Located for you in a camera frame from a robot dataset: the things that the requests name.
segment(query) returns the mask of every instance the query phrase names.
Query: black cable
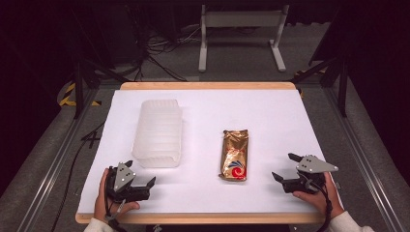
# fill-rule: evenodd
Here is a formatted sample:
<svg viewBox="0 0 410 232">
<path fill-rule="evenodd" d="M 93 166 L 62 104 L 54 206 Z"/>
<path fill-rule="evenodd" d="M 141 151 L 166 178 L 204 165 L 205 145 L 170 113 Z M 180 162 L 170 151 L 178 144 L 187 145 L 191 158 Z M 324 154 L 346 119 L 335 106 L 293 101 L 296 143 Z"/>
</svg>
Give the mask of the black cable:
<svg viewBox="0 0 410 232">
<path fill-rule="evenodd" d="M 168 73 L 171 77 L 180 80 L 180 81 L 187 81 L 185 78 L 183 78 L 182 76 L 180 76 L 179 74 L 175 73 L 174 71 L 170 70 L 169 68 L 163 67 L 156 59 L 154 59 L 152 56 L 148 56 L 148 61 L 150 61 L 151 63 L 159 66 L 160 68 L 162 68 L 166 73 Z"/>
<path fill-rule="evenodd" d="M 79 154 L 79 152 L 81 151 L 82 147 L 85 145 L 85 143 L 88 141 L 88 139 L 89 139 L 100 127 L 102 127 L 104 123 L 105 123 L 105 122 L 101 123 L 101 124 L 100 124 L 98 127 L 96 127 L 93 131 L 91 131 L 90 133 L 88 133 L 87 135 L 85 135 L 84 137 L 82 137 L 82 139 L 84 139 L 84 142 L 82 142 L 82 144 L 80 145 L 80 147 L 78 148 L 78 150 L 77 150 L 77 152 L 76 152 L 76 154 L 75 154 L 75 156 L 74 156 L 74 159 L 73 159 L 73 162 L 72 162 L 72 166 L 71 166 L 70 172 L 69 172 L 69 178 L 68 178 L 67 183 L 66 183 L 66 189 L 65 189 L 65 191 L 64 191 L 63 200 L 62 200 L 62 202 L 61 202 L 61 204 L 60 204 L 60 208 L 59 208 L 59 210 L 58 210 L 57 216 L 56 216 L 56 218 L 55 218 L 55 220 L 54 220 L 54 223 L 53 223 L 53 225 L 52 225 L 51 232 L 55 230 L 55 227 L 57 226 L 58 219 L 59 219 L 59 217 L 60 217 L 60 215 L 61 215 L 61 212 L 63 211 L 64 203 L 66 203 L 67 193 L 69 192 L 70 181 L 71 181 L 72 175 L 73 175 L 73 168 L 74 168 L 74 165 L 75 165 L 75 161 L 76 161 L 76 159 L 77 159 L 77 157 L 78 157 L 78 154 Z"/>
<path fill-rule="evenodd" d="M 326 200 L 326 212 L 325 212 L 325 222 L 323 222 L 323 225 L 317 230 L 317 232 L 324 232 L 328 226 L 329 223 L 331 222 L 331 212 L 332 212 L 332 201 L 329 200 L 329 194 L 328 194 L 328 189 L 326 188 L 326 183 L 325 183 L 325 190 L 322 187 L 319 187 L 316 183 L 314 183 L 312 180 L 310 180 L 307 176 L 305 176 L 303 173 L 299 172 L 299 176 L 304 177 L 307 182 L 310 181 L 309 183 L 312 184 L 315 188 L 320 190 L 325 197 Z"/>
</svg>

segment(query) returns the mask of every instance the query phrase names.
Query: snack bar wrapper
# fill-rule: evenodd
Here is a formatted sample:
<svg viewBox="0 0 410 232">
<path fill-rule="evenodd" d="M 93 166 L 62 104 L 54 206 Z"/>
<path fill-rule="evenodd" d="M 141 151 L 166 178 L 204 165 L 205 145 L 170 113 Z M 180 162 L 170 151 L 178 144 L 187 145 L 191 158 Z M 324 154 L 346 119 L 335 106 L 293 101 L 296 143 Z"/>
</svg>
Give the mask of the snack bar wrapper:
<svg viewBox="0 0 410 232">
<path fill-rule="evenodd" d="M 220 177 L 226 181 L 245 181 L 247 179 L 248 130 L 225 130 Z"/>
</svg>

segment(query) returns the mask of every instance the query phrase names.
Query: metal stand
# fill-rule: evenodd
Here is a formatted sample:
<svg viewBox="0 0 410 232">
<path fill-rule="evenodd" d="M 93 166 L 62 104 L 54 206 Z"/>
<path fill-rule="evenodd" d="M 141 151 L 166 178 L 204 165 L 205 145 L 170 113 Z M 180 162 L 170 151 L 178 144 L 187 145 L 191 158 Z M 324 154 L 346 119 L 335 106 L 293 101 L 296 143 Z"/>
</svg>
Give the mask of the metal stand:
<svg viewBox="0 0 410 232">
<path fill-rule="evenodd" d="M 274 40 L 269 40 L 272 52 L 280 72 L 285 72 L 283 59 L 278 48 L 280 37 L 286 21 L 289 6 L 286 5 L 281 11 L 268 12 L 207 12 L 205 5 L 202 5 L 201 17 L 201 49 L 199 54 L 199 71 L 206 71 L 207 59 L 207 27 L 276 27 L 276 37 Z"/>
</svg>

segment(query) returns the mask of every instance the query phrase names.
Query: white table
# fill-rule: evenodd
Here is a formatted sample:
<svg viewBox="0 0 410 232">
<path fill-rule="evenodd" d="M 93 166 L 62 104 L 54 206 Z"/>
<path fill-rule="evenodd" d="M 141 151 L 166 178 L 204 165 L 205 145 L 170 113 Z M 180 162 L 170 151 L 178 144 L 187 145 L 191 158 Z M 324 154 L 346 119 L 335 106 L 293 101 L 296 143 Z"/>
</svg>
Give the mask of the white table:
<svg viewBox="0 0 410 232">
<path fill-rule="evenodd" d="M 181 163 L 143 168 L 132 156 L 141 103 L 175 99 L 183 111 Z M 249 130 L 248 179 L 222 180 L 224 130 Z M 271 174 L 297 178 L 288 153 L 324 159 L 299 92 L 287 82 L 139 82 L 116 91 L 75 216 L 88 223 L 103 170 L 133 160 L 133 186 L 157 177 L 149 200 L 122 223 L 320 223 L 313 207 L 284 193 Z"/>
</svg>

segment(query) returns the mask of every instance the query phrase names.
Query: person's wrist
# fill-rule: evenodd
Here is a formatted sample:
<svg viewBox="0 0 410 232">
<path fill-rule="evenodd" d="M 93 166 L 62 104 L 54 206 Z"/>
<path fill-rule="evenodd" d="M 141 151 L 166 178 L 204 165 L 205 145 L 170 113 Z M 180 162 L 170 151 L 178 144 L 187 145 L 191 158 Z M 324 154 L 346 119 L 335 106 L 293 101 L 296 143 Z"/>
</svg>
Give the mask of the person's wrist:
<svg viewBox="0 0 410 232">
<path fill-rule="evenodd" d="M 337 216 L 343 214 L 344 210 L 341 208 L 341 206 L 336 205 L 333 207 L 332 212 L 331 212 L 331 219 L 336 218 Z"/>
</svg>

